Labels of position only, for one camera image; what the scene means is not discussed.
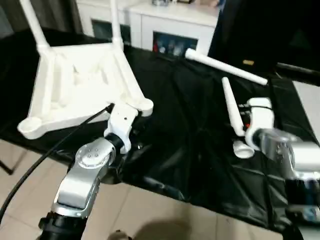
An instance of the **white plastic pipe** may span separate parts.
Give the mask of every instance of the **white plastic pipe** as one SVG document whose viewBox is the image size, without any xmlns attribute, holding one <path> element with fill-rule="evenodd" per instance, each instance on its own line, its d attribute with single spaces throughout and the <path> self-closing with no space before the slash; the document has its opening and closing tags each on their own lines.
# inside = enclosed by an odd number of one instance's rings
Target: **white plastic pipe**
<svg viewBox="0 0 320 240">
<path fill-rule="evenodd" d="M 20 3 L 35 38 L 37 48 L 50 48 L 30 0 L 20 0 Z"/>
<path fill-rule="evenodd" d="M 242 122 L 238 105 L 227 77 L 222 78 L 222 86 L 231 126 L 233 127 L 235 134 L 242 137 L 245 135 L 244 123 Z"/>
<path fill-rule="evenodd" d="M 255 82 L 257 84 L 261 84 L 261 85 L 266 85 L 268 80 L 254 75 L 250 72 L 244 71 L 242 69 L 239 69 L 237 67 L 231 66 L 229 64 L 226 64 L 222 61 L 218 61 L 216 59 L 213 59 L 211 57 L 205 56 L 191 48 L 188 48 L 187 51 L 185 52 L 185 58 L 190 59 L 190 60 L 194 60 L 197 61 L 199 63 L 208 65 L 210 67 L 225 71 L 227 73 L 236 75 L 238 77 L 247 79 L 249 81 Z"/>
<path fill-rule="evenodd" d="M 118 14 L 118 4 L 117 0 L 110 1 L 111 7 L 111 19 L 112 19 L 112 43 L 124 48 L 124 42 L 121 37 L 119 14 Z"/>
</svg>

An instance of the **white cabinet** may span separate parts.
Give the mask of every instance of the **white cabinet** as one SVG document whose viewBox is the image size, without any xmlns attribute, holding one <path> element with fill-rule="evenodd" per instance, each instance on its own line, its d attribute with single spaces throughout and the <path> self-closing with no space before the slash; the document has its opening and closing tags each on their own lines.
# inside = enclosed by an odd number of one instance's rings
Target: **white cabinet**
<svg viewBox="0 0 320 240">
<path fill-rule="evenodd" d="M 185 43 L 188 39 L 195 40 L 195 49 L 202 54 L 207 55 L 215 28 L 210 26 L 198 25 L 189 22 L 177 21 L 172 19 L 158 18 L 153 16 L 142 17 L 142 48 L 152 51 L 156 39 L 156 33 L 167 35 L 170 42 L 170 36 L 183 37 L 181 40 Z"/>
<path fill-rule="evenodd" d="M 78 3 L 78 10 L 84 34 L 97 38 L 111 39 L 111 10 L 109 5 L 100 6 Z M 123 40 L 130 42 L 133 47 L 141 48 L 142 16 L 126 9 L 120 9 L 118 14 Z"/>
<path fill-rule="evenodd" d="M 77 0 L 77 5 L 86 35 L 111 37 L 109 0 Z M 118 9 L 125 43 L 150 51 L 163 48 L 166 52 L 168 45 L 175 44 L 205 55 L 219 15 L 219 9 L 207 6 L 185 3 L 154 6 L 151 0 L 118 0 Z"/>
</svg>

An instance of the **black plastic sheet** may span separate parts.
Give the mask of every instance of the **black plastic sheet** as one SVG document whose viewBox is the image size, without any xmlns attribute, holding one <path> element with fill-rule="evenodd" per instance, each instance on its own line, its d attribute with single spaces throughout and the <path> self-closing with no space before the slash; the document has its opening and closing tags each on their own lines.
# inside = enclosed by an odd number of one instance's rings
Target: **black plastic sheet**
<svg viewBox="0 0 320 240">
<path fill-rule="evenodd" d="M 99 42 L 81 35 L 45 31 L 52 46 Z M 45 153 L 69 129 L 25 139 L 17 125 L 29 109 L 39 56 L 29 31 L 0 41 L 0 138 Z M 133 124 L 132 150 L 119 156 L 112 174 L 140 188 L 203 206 L 248 223 L 282 231 L 289 221 L 284 181 L 277 163 L 256 152 L 250 159 L 235 157 L 236 138 L 230 126 L 221 83 L 229 77 L 239 104 L 252 97 L 270 97 L 276 127 L 313 140 L 304 109 L 292 82 L 270 79 L 260 86 L 181 58 L 125 48 L 144 95 L 154 102 L 148 118 Z M 101 137 L 106 122 L 91 123 L 52 156 L 71 163 L 83 144 Z"/>
</svg>

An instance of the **white plastic stool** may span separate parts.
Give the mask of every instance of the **white plastic stool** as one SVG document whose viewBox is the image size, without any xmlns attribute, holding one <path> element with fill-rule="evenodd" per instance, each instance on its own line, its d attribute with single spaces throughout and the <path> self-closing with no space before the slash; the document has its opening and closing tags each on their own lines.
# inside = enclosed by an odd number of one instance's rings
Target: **white plastic stool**
<svg viewBox="0 0 320 240">
<path fill-rule="evenodd" d="M 58 47 L 47 43 L 30 0 L 20 3 L 40 55 L 29 113 L 17 127 L 27 139 L 79 125 L 110 103 L 152 114 L 153 102 L 144 97 L 123 53 L 116 0 L 111 0 L 112 43 Z"/>
</svg>

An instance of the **tile floor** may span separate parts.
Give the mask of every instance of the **tile floor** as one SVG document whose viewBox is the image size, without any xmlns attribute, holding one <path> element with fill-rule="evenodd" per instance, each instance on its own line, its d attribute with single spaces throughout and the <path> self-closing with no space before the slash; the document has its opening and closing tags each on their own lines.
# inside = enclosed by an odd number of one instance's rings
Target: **tile floor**
<svg viewBox="0 0 320 240">
<path fill-rule="evenodd" d="M 0 204 L 39 154 L 0 141 L 0 158 L 18 165 L 8 176 L 0 169 Z M 22 185 L 11 202 L 2 225 L 1 240 L 35 240 L 38 222 L 46 216 L 66 166 L 46 159 Z M 192 206 L 127 184 L 100 188 L 84 240 L 106 240 L 124 230 L 135 240 L 281 240 L 280 234 Z"/>
</svg>

